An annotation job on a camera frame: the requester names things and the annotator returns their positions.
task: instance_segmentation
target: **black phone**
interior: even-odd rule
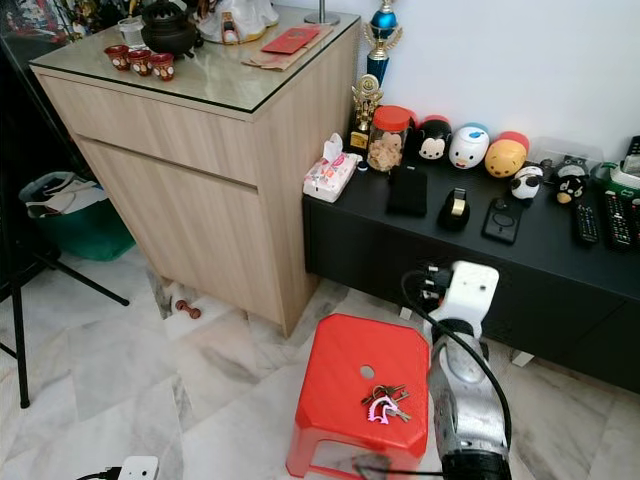
[[[516,199],[494,198],[484,220],[483,235],[500,242],[515,243],[523,209]]]

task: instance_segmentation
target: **tripod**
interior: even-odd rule
[[[18,362],[18,383],[20,386],[20,407],[28,408],[29,386],[27,381],[27,359],[24,343],[24,318],[22,310],[22,291],[21,287],[27,283],[33,276],[43,269],[44,266],[69,275],[70,277],[84,283],[93,288],[97,292],[109,297],[123,306],[129,305],[129,301],[107,290],[102,285],[85,277],[84,275],[69,268],[59,262],[57,258],[53,258],[51,250],[47,252],[39,252],[36,247],[29,245],[29,242],[22,241],[21,232],[18,223],[12,224],[11,209],[9,208],[9,192],[7,169],[0,171],[0,230],[2,230],[2,252],[0,252],[0,268],[2,272],[6,272],[8,287],[11,295],[13,306],[13,325],[15,329],[15,350],[9,348],[0,342],[0,350],[11,355]],[[18,259],[30,259],[28,268],[20,268]]]

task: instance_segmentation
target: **power socket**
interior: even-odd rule
[[[157,475],[158,457],[128,457],[118,480],[155,480]]]

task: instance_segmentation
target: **red object on floor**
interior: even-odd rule
[[[373,378],[362,375],[363,366],[373,369]],[[302,478],[315,471],[360,478],[311,464],[318,442],[324,440],[383,454],[391,460],[390,469],[416,469],[427,448],[428,370],[429,346],[416,330],[340,314],[322,320],[298,401],[287,456],[289,474]],[[398,405],[411,420],[389,417],[388,425],[369,422],[369,405],[361,400],[376,385],[402,384],[410,396]]]

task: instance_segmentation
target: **black tv console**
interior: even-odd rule
[[[640,249],[607,248],[600,210],[601,242],[576,243],[570,207],[547,186],[523,213],[514,245],[485,238],[489,202],[507,192],[508,179],[492,178],[482,165],[461,171],[446,160],[412,163],[428,173],[423,218],[387,214],[387,175],[372,170],[356,171],[334,204],[304,197],[307,270],[404,305],[400,278],[408,270],[456,260],[493,266],[500,283],[484,323],[488,337],[640,392],[631,366],[640,339]],[[466,189],[471,206],[461,232],[436,223],[454,187]],[[588,201],[595,203],[595,190]]]

